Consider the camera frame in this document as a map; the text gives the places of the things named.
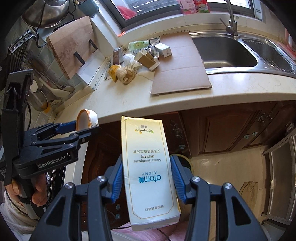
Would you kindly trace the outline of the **person left hand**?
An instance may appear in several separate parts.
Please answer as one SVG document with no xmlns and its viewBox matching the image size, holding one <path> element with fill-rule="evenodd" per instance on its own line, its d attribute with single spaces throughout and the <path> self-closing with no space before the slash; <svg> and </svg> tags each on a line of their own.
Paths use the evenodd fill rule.
<svg viewBox="0 0 296 241">
<path fill-rule="evenodd" d="M 31 201 L 36 206 L 43 206 L 47 203 L 47 180 L 46 175 L 41 174 L 34 180 L 29 180 L 26 184 L 20 184 L 16 180 L 12 180 L 11 184 L 6 185 L 5 189 L 8 196 L 16 203 L 21 203 L 19 197 L 31 198 Z"/>
</svg>

